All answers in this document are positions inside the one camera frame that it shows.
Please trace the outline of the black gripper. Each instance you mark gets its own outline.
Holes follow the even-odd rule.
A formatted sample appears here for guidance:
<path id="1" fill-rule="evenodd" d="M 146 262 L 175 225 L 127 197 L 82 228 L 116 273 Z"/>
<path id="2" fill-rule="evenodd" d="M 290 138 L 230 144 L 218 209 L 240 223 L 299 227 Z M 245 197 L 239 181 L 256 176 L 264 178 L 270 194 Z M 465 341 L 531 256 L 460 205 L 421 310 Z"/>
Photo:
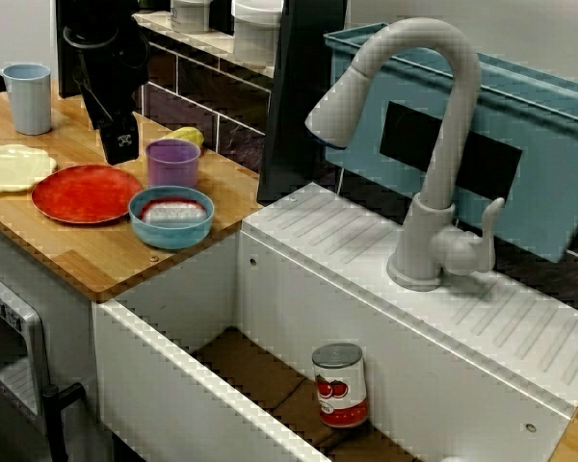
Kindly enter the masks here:
<path id="1" fill-rule="evenodd" d="M 73 78 L 108 164 L 139 157 L 139 129 L 134 93 L 148 79 L 149 43 L 136 23 L 96 26 L 85 32 L 63 30 L 76 52 Z"/>

